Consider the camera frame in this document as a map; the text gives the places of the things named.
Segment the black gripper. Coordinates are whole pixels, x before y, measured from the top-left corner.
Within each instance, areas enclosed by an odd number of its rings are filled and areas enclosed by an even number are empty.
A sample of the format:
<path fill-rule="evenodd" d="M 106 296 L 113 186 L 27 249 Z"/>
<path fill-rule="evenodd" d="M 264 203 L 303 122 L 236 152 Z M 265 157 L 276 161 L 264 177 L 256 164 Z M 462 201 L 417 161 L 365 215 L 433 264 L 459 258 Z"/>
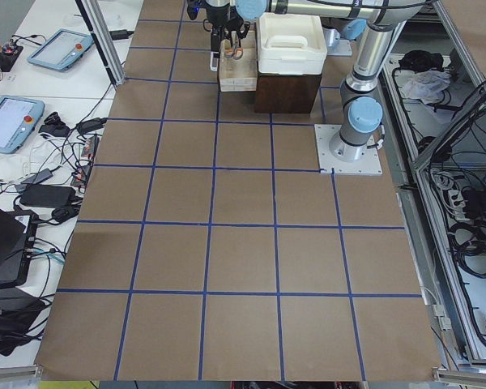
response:
<path fill-rule="evenodd" d="M 219 52 L 222 40 L 230 40 L 231 45 L 240 45 L 241 39 L 246 38 L 250 30 L 250 22 L 240 16 L 232 17 L 220 26 L 208 19 L 202 22 L 203 29 L 211 35 L 211 52 Z"/>
<path fill-rule="evenodd" d="M 202 0 L 187 0 L 186 12 L 190 20 L 198 18 L 199 10 L 203 7 Z"/>

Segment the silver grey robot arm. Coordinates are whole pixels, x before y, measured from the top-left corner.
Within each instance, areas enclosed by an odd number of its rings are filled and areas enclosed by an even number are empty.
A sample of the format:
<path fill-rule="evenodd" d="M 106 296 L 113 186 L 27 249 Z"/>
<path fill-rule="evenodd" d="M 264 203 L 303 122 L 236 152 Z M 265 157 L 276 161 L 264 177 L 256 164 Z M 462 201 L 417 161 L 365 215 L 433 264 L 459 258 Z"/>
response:
<path fill-rule="evenodd" d="M 365 154 L 367 142 L 381 125 L 383 111 L 374 96 L 377 78 L 394 47 L 404 23 L 428 1 L 188 1 L 187 14 L 195 20 L 204 9 L 211 24 L 211 52 L 220 56 L 224 38 L 254 22 L 265 12 L 277 15 L 310 15 L 366 21 L 356 61 L 343 79 L 340 95 L 344 123 L 331 138 L 331 154 L 344 162 L 355 162 Z"/>
<path fill-rule="evenodd" d="M 222 41 L 233 34 L 245 38 L 249 25 L 266 12 L 357 19 L 386 8 L 377 1 L 188 1 L 186 12 L 191 20 L 201 9 L 206 12 L 211 52 L 218 56 Z"/>

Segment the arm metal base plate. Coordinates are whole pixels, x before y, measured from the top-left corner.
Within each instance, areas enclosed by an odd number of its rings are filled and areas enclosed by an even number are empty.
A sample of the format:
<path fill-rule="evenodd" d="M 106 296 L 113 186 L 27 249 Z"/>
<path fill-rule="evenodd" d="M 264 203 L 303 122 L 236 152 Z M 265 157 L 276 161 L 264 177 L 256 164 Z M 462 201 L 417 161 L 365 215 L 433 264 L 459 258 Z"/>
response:
<path fill-rule="evenodd" d="M 341 125 L 314 126 L 321 174 L 346 176 L 381 176 L 382 166 L 377 142 L 371 135 L 361 146 L 350 146 L 340 138 Z"/>

